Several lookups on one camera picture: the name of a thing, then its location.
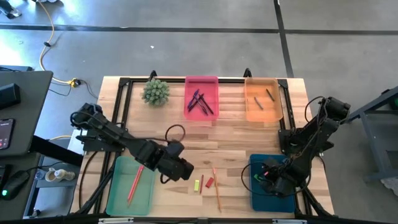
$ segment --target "wooden tabletop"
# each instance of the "wooden tabletop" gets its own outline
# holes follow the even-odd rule
[[[118,83],[120,77],[104,77],[98,104],[102,106],[104,115],[110,120]],[[290,99],[292,102],[296,127],[302,127],[307,122],[304,119],[304,107],[308,103],[304,80],[301,78],[287,79],[289,84]],[[184,83],[169,83],[169,102],[161,108],[152,108],[141,99],[144,83],[135,83],[132,89],[127,128],[135,137],[163,138],[166,129],[173,124],[182,124],[187,130],[187,135],[182,141],[185,150],[181,157],[195,166],[189,180],[170,181],[161,184],[159,173],[155,177],[154,195],[150,217],[225,217],[225,218],[291,218],[292,213],[255,212],[250,206],[249,192],[243,187],[240,179],[242,168],[248,163],[251,154],[280,154],[277,131],[280,129],[277,123],[253,123],[246,121],[244,85],[243,84],[219,84],[220,115],[216,121],[187,121],[183,115]],[[121,119],[124,98],[119,112]],[[281,92],[282,106],[285,110],[285,100]],[[176,128],[170,134],[178,134]],[[91,155],[83,160],[80,174],[86,166]],[[123,156],[131,156],[128,151]],[[86,202],[98,185],[103,163],[104,153],[99,152],[87,168],[83,180],[82,202]],[[213,176],[211,166],[214,166],[218,174],[222,212],[218,210],[216,190],[203,186],[200,195],[194,192],[195,180],[200,180],[201,175],[205,181]],[[312,180],[310,190],[322,206],[333,213],[328,184],[322,163],[315,158],[312,166]],[[78,189],[71,212],[78,210]],[[108,199],[109,184],[104,190],[103,211]],[[300,209],[304,206],[299,195]]]

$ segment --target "computer mouse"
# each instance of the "computer mouse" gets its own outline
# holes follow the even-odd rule
[[[29,173],[24,170],[19,170],[15,174],[12,174],[2,188],[1,198],[3,200],[14,199],[29,180],[29,177]]]

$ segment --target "concrete floor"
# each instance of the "concrete floor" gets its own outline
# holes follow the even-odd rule
[[[12,21],[0,16],[0,23],[49,24],[33,2],[10,2],[24,15]],[[46,6],[60,25],[278,28],[272,0],[67,0]],[[280,7],[286,29],[398,29],[398,2],[393,0],[280,0]],[[0,30],[0,63],[40,70],[42,42],[49,35]],[[241,77],[250,67],[255,77],[286,77],[279,34],[59,31],[55,39],[44,58],[46,68],[61,79],[86,80],[95,94],[105,75],[149,75],[153,69],[166,76]],[[305,79],[308,97],[334,96],[352,110],[397,85],[397,41],[396,35],[287,35],[294,75]],[[70,134],[68,117],[84,102],[95,102],[85,88],[67,98],[49,93],[36,134]],[[361,123],[342,126],[331,141],[335,147],[325,153],[325,162],[335,213],[396,223],[398,197],[379,182],[362,181],[376,167]]]

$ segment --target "plastic bin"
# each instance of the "plastic bin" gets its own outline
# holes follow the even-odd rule
[[[258,122],[277,122],[283,117],[279,85],[276,78],[246,78],[244,81],[246,119]]]
[[[118,157],[114,169],[106,213],[109,215],[148,215],[152,206],[155,172],[144,168],[132,201],[127,207],[127,197],[141,164],[133,157]]]
[[[254,178],[255,174],[259,174],[262,171],[262,164],[268,158],[273,158],[278,162],[282,162],[286,157],[284,155],[263,155],[263,154],[252,154],[250,156],[249,166],[250,170],[250,190],[258,194],[267,194],[259,182]],[[250,193],[250,203],[254,211],[257,212],[288,212],[293,213],[295,210],[294,196],[288,196],[284,198],[271,197],[264,195],[256,195]]]
[[[193,94],[199,90],[199,95],[204,94],[203,97],[211,108],[214,114],[211,114],[206,105],[201,104],[206,108],[208,115],[206,115],[199,104],[195,105],[191,112],[188,111],[188,104],[193,98]],[[185,78],[185,100],[184,100],[184,115],[189,120],[197,121],[213,121],[218,118],[218,77],[187,77]]]

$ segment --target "orange bin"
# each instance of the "orange bin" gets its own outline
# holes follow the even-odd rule
[[[277,122],[283,117],[279,85],[276,78],[247,78],[244,81],[246,119],[258,122]]]

